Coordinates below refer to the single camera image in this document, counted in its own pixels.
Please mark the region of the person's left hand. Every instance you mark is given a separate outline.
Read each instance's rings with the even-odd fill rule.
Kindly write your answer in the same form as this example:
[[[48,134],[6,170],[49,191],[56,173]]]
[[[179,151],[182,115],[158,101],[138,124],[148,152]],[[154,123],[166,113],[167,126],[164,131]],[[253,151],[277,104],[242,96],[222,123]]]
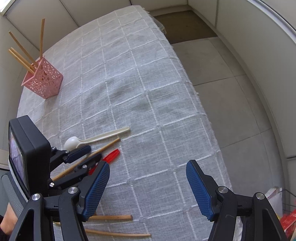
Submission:
[[[4,216],[1,216],[1,240],[9,239],[18,221],[12,206],[8,203]]]

